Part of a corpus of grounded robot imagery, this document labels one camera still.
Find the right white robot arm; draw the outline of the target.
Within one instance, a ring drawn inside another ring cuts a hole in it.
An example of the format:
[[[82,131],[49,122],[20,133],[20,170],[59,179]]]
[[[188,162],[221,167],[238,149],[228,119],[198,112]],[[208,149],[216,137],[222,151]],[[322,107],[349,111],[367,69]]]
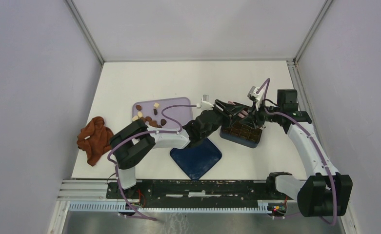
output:
[[[273,122],[281,126],[297,149],[307,176],[307,180],[302,181],[289,173],[271,173],[271,182],[265,186],[266,195],[271,199],[287,195],[297,202],[304,217],[345,215],[353,181],[328,159],[316,137],[311,117],[299,110],[297,91],[279,89],[276,106],[266,106],[265,88],[252,87],[247,96],[253,101],[249,112],[253,125]]]

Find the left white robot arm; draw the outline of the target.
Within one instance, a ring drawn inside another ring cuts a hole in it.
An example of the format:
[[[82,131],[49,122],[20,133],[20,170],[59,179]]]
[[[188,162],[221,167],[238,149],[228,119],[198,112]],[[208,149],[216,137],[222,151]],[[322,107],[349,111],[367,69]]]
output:
[[[221,126],[230,127],[248,117],[248,106],[206,100],[195,105],[201,114],[185,125],[176,128],[151,127],[137,119],[110,138],[108,160],[115,165],[118,192],[132,198],[137,192],[135,166],[153,149],[185,149],[198,146]]]

